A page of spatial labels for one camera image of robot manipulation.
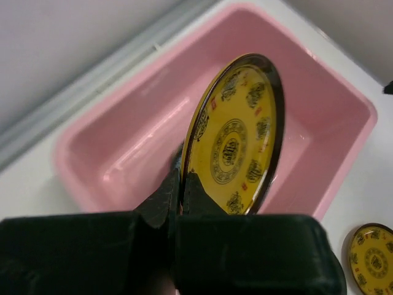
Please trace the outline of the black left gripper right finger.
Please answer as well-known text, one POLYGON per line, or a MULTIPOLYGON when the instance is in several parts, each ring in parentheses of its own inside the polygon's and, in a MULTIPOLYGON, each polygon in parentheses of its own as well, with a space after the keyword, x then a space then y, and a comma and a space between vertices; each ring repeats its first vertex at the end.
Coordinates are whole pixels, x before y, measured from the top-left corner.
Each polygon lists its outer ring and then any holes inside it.
POLYGON ((176 218, 174 284, 181 294, 344 294, 326 231, 302 214, 229 215, 197 174, 176 218))

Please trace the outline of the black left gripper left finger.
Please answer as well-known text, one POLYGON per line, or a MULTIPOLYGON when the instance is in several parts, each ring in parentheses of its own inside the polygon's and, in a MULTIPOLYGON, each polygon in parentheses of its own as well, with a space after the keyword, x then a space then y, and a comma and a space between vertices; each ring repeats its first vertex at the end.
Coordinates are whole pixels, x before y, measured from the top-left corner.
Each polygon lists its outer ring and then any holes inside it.
POLYGON ((29 216, 1 222, 2 294, 175 294, 168 221, 173 170, 132 211, 29 216))

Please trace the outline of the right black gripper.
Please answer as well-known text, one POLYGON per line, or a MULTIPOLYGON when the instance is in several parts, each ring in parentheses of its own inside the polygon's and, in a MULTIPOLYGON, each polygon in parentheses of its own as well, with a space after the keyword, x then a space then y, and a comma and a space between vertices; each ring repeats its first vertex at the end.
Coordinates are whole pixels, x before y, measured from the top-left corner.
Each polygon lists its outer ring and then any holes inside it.
POLYGON ((390 81, 390 83, 384 86, 383 93, 386 95, 393 95, 393 81, 390 81))

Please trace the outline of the yellow patterned plate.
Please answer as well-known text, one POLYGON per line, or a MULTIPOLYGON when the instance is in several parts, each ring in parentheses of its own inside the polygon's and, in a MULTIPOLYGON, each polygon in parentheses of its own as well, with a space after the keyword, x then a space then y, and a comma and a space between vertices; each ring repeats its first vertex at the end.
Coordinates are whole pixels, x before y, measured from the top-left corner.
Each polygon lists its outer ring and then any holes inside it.
POLYGON ((352 230, 343 256, 348 280, 361 294, 392 294, 392 229, 371 222, 352 230))
POLYGON ((226 214, 255 214, 273 182, 285 131, 285 96, 274 64, 247 53, 221 69, 204 91, 182 148, 180 184, 191 177, 226 214))

